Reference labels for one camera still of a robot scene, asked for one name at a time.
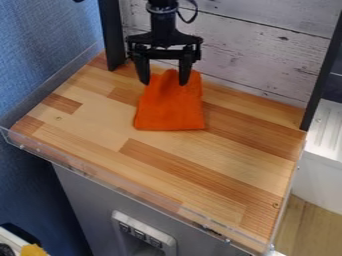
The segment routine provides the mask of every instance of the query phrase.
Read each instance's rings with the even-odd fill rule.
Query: white wooden wall
[[[221,84],[304,107],[342,0],[197,0],[200,14],[178,28],[204,38],[195,68]],[[186,17],[192,10],[180,0]],[[144,0],[122,0],[127,34],[149,30]]]

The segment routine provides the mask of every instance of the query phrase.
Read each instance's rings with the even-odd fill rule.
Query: wooden surface
[[[154,67],[154,72],[163,70]],[[137,131],[132,121],[144,86],[131,64],[111,73],[101,55],[12,130],[96,168],[45,152],[53,159],[68,161],[145,200],[153,201],[156,194],[172,207],[153,203],[203,225],[220,223],[210,227],[262,251],[302,148],[305,134],[298,126],[303,110],[203,84],[205,130]],[[122,184],[110,174],[139,186]]]
[[[199,4],[203,12],[194,23],[177,22],[182,32],[204,38],[202,61],[195,64],[199,71],[239,90],[305,107],[341,1],[201,0]],[[121,6],[127,34],[150,29],[145,1],[122,1]],[[193,11],[182,13],[191,17]],[[316,28],[329,36],[311,34]]]
[[[202,12],[330,38],[342,9],[339,0],[197,0]],[[193,8],[180,1],[185,8]]]
[[[341,236],[341,215],[292,195],[275,247],[286,256],[340,256]]]

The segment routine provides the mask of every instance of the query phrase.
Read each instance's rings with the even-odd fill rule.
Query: blue-gray wall
[[[101,38],[96,0],[0,1],[0,117]],[[0,140],[0,224],[14,223],[51,255],[87,243],[50,164]]]

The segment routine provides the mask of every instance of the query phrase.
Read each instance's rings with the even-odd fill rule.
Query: orange towel
[[[134,127],[142,130],[203,129],[202,80],[192,71],[189,82],[180,86],[178,72],[153,74],[140,97]]]

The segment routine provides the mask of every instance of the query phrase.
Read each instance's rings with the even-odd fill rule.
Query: black pole
[[[98,0],[108,70],[125,63],[126,51],[118,0]]]
[[[333,64],[336,60],[341,43],[342,43],[342,12],[337,22],[337,26],[336,26],[333,38],[331,39],[331,43],[330,43],[328,52],[325,56],[325,60],[323,62],[321,72],[318,76],[315,88],[311,94],[311,98],[306,107],[302,124],[300,125],[301,130],[308,131],[310,128],[312,119],[317,110],[319,101],[321,100],[322,95],[324,93],[324,87],[329,78]]]

